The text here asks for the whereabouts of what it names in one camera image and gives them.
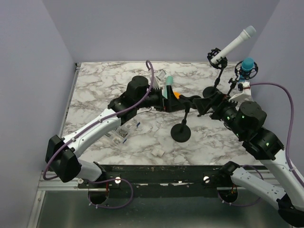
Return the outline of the black round-base microphone stand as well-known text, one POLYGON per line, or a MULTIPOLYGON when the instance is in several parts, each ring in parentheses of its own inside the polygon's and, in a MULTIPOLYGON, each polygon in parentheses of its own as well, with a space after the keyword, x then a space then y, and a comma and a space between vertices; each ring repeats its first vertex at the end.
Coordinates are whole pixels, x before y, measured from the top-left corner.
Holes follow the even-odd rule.
POLYGON ((171 137, 174 141, 178 143, 184 143, 190 139, 191 130, 187 126, 187 116, 191 108, 197 109, 193 100, 199 98, 201 98, 199 95, 193 95, 190 97, 186 97, 184 95, 179 96, 178 101, 184 106, 185 115, 181 123, 178 123, 171 128, 171 137))

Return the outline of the blue microphone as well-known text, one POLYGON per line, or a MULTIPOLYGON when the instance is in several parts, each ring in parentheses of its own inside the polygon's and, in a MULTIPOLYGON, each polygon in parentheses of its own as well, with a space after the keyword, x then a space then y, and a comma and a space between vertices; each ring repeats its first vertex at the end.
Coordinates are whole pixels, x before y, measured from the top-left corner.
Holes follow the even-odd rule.
POLYGON ((239 82, 254 78, 257 74, 254 60, 247 57, 240 61, 235 67, 235 74, 239 82))

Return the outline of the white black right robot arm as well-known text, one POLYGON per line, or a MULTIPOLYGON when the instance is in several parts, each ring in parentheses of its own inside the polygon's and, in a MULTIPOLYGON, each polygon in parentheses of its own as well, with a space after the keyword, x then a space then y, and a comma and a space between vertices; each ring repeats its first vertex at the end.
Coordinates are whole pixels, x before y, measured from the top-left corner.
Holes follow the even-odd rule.
POLYGON ((207 98, 193 99, 200 115, 213 110, 211 119, 221 120, 242 142, 242 146, 256 160, 259 160, 280 183, 273 186, 264 180, 251 176, 244 168, 235 167, 219 173, 218 180, 224 186, 232 183, 255 193, 279 213, 288 224, 304 226, 304 177, 287 159, 287 148, 278 137, 263 127, 266 112, 253 101, 244 101, 237 109, 220 91, 207 98))

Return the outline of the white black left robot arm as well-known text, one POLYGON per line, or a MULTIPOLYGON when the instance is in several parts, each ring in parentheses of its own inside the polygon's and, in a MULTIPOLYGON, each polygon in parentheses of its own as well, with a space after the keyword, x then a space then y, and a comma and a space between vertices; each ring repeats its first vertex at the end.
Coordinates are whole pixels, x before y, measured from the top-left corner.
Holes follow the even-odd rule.
POLYGON ((62 182, 78 177, 89 180, 96 188, 102 187, 105 175, 101 166, 81 161, 81 154, 102 136, 135 117, 140 108, 154 107, 168 113, 184 110, 188 99, 182 95, 176 97, 171 86, 167 87, 167 92, 164 97, 162 90, 152 88, 147 78, 134 76, 126 91, 90 123, 63 138, 54 135, 49 139, 45 158, 47 168, 62 182))

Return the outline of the white microphone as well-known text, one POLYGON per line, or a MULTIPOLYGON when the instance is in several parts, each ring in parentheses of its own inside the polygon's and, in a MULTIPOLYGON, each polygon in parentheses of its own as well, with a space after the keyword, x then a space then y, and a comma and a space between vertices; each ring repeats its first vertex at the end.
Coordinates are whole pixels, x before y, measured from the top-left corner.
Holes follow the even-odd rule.
POLYGON ((241 33, 233 41, 231 41, 225 48, 223 48, 223 50, 216 54, 211 59, 211 63, 216 64, 218 60, 221 60, 221 58, 226 57, 232 50, 234 50, 243 42, 252 38, 255 34, 256 29, 253 26, 248 26, 247 28, 242 30, 241 33))

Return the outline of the orange tape measure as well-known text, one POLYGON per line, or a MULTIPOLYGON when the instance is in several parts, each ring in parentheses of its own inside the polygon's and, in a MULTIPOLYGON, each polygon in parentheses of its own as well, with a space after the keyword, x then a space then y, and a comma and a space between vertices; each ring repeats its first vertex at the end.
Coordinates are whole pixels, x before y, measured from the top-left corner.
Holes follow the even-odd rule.
POLYGON ((180 98, 180 93, 178 93, 178 92, 173 92, 174 93, 174 95, 175 95, 175 97, 177 98, 177 99, 179 99, 180 98))

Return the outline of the small white plastic fitting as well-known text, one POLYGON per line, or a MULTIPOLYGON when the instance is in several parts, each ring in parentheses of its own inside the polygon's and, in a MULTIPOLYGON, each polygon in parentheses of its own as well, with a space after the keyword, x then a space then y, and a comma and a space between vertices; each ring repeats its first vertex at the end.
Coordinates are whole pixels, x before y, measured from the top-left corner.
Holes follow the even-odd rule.
POLYGON ((164 150, 159 148, 154 148, 151 152, 151 154, 155 157, 162 157, 164 155, 164 150))

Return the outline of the clear plastic screw box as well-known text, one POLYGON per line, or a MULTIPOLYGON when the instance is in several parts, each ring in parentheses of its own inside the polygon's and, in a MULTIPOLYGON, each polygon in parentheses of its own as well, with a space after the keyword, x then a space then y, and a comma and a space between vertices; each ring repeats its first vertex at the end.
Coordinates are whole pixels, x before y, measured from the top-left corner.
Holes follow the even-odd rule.
POLYGON ((138 130, 141 126, 141 122, 137 119, 125 123, 122 126, 115 128, 114 130, 105 134, 104 138, 113 146, 119 146, 124 144, 128 137, 138 130))

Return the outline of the black shock-mount tripod stand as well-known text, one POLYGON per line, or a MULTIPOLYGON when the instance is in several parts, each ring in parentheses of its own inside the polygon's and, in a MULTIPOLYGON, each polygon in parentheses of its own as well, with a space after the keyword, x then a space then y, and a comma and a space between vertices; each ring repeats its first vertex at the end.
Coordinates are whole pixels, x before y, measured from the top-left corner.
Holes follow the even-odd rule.
MULTIPOLYGON (((256 65, 256 73, 258 73, 258 66, 257 66, 256 63, 255 63, 255 65, 256 65)), ((242 90, 242 87, 238 85, 238 84, 241 83, 241 82, 238 81, 238 77, 237 77, 237 76, 236 76, 235 79, 232 79, 232 78, 231 78, 231 79, 229 80, 229 83, 231 83, 231 85, 230 85, 230 89, 229 89, 227 95, 229 95, 230 92, 231 92, 236 86, 238 86, 238 87, 237 87, 238 91, 242 90)))

